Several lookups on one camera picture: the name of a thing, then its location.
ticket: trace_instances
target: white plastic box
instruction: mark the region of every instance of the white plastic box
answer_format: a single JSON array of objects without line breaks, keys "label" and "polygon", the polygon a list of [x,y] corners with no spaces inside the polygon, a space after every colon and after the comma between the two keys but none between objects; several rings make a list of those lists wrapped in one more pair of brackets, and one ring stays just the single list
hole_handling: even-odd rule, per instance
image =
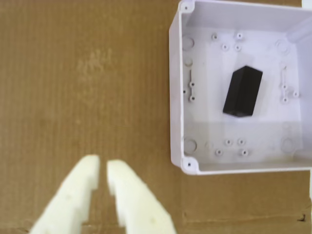
[{"label": "white plastic box", "polygon": [[[312,11],[184,0],[169,41],[174,165],[193,175],[312,168]],[[253,116],[226,115],[245,65],[263,72]]]}]

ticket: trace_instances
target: black block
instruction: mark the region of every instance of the black block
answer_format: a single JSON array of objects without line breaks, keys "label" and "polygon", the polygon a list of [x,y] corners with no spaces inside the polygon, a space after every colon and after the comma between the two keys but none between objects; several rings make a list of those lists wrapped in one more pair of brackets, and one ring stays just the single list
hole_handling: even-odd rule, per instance
[{"label": "black block", "polygon": [[252,116],[263,72],[245,66],[233,72],[223,113]]}]

